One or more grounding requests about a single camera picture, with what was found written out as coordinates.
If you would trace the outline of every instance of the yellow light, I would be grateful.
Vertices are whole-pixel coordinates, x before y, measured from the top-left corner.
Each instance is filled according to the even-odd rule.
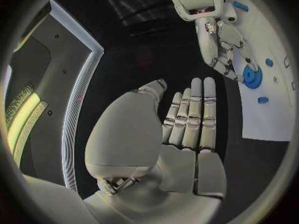
[[[37,94],[33,93],[28,97],[25,103],[21,106],[19,111],[17,112],[16,116],[14,117],[9,130],[8,130],[8,144],[11,152],[13,153],[15,148],[15,143],[19,137],[19,134],[32,113],[32,111],[36,108],[40,99]]]

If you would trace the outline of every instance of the blue gear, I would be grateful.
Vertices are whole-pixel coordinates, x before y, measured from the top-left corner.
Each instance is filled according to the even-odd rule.
[[[263,74],[262,70],[259,67],[257,72],[254,72],[248,65],[245,67],[243,71],[243,77],[244,77],[244,84],[250,88],[250,89],[256,89],[258,86],[260,86]]]

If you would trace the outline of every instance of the blue object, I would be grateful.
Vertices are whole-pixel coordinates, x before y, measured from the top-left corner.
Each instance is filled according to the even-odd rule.
[[[244,5],[244,4],[240,3],[240,2],[234,1],[233,5],[235,7],[237,7],[237,8],[239,8],[239,9],[242,9],[243,11],[249,11],[248,6],[246,6],[246,5]]]
[[[268,97],[259,97],[258,98],[259,104],[264,104],[264,103],[267,103],[268,101],[269,101]]]
[[[267,66],[270,66],[270,67],[273,67],[273,60],[270,60],[270,59],[266,59],[266,65]]]
[[[257,72],[254,72],[248,65],[245,67],[243,71],[243,77],[244,77],[244,84],[250,88],[250,89],[256,89],[258,86],[260,86],[263,74],[262,70],[259,67]]]

